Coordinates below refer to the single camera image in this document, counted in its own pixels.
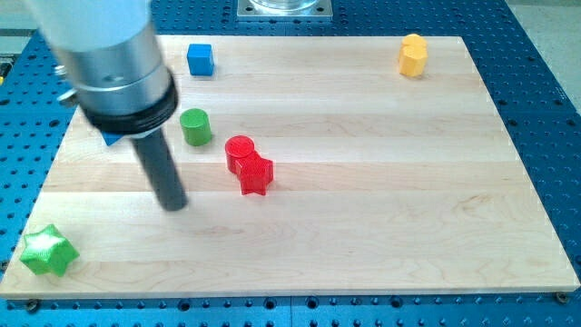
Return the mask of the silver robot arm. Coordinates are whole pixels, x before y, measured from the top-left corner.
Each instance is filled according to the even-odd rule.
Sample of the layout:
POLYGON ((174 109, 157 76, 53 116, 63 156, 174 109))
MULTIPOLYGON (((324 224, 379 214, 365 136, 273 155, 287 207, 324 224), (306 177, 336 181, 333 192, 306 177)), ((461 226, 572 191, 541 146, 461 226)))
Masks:
POLYGON ((148 0, 27 0, 87 120, 112 134, 166 122, 178 93, 148 0))

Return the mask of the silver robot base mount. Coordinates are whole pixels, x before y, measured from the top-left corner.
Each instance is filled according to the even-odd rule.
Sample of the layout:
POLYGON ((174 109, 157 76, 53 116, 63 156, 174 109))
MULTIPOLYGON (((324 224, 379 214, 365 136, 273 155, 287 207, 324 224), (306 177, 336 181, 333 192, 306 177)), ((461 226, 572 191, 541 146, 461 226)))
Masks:
POLYGON ((331 0, 238 0, 239 18, 311 18, 333 16, 331 0))

